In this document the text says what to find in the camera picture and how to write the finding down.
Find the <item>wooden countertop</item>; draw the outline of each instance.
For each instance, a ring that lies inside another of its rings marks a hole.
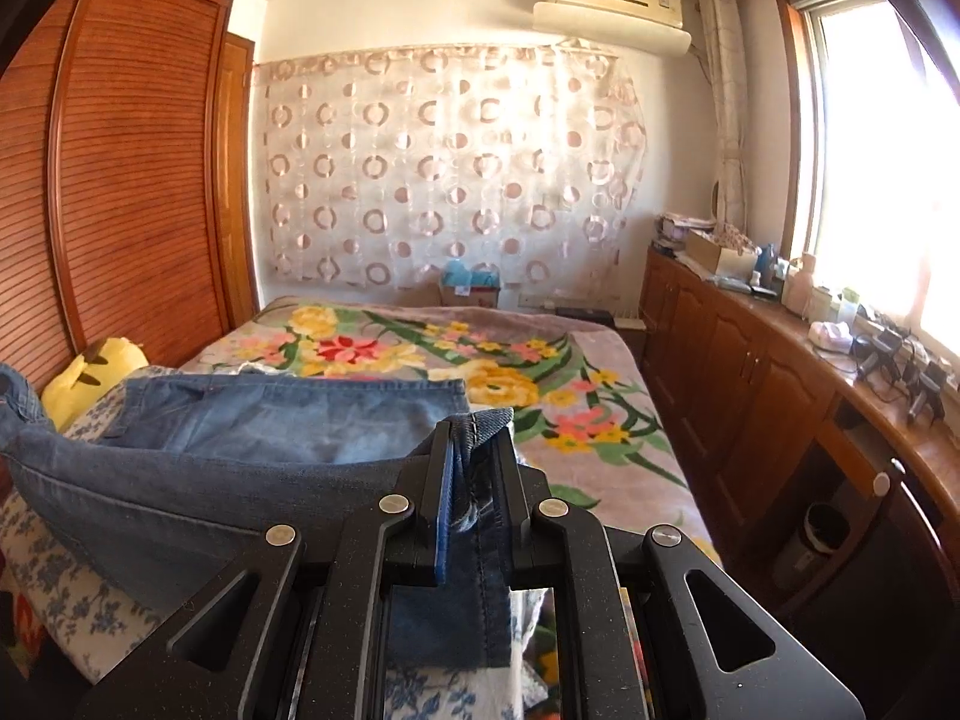
[[[908,402],[899,397],[891,403],[885,403],[864,382],[856,381],[853,373],[853,360],[835,355],[841,364],[848,361],[851,372],[839,370],[814,351],[806,339],[808,326],[805,322],[790,314],[779,303],[749,298],[740,293],[718,290],[724,298],[737,305],[776,330],[781,338],[792,343],[799,353],[810,357],[824,376],[829,376],[840,396],[862,413],[887,442],[896,451],[896,456],[913,471],[928,494],[933,498],[941,514],[954,522],[960,520],[960,450],[950,439],[949,429],[942,421],[930,424],[930,413],[926,410],[913,425],[906,422]],[[888,388],[880,374],[871,374],[872,384],[881,392]]]

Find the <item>beige curtain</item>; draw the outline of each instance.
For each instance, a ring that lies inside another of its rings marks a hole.
[[[254,84],[256,234],[279,278],[414,290],[459,259],[537,295],[617,298],[646,129],[615,55],[345,52]]]
[[[700,0],[707,64],[717,118],[717,218],[747,230],[743,137],[747,127],[747,68],[736,0]]]

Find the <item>louvered wardrobe door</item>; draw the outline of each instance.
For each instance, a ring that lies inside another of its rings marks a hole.
[[[180,365],[227,331],[212,103],[229,0],[80,0],[59,115],[55,251],[83,341]]]
[[[77,0],[56,0],[0,77],[0,362],[34,386],[73,357],[46,224],[50,95]]]

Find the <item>triangular cutout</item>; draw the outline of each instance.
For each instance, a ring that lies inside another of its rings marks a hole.
[[[723,671],[730,673],[774,654],[773,640],[707,574],[690,571],[686,586],[704,622],[717,665]]]
[[[245,571],[238,575],[170,641],[170,652],[208,671],[227,668],[258,584],[256,574]]]

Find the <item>air conditioner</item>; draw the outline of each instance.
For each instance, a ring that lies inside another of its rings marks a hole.
[[[690,48],[680,0],[547,0],[534,5],[534,29],[663,56]]]

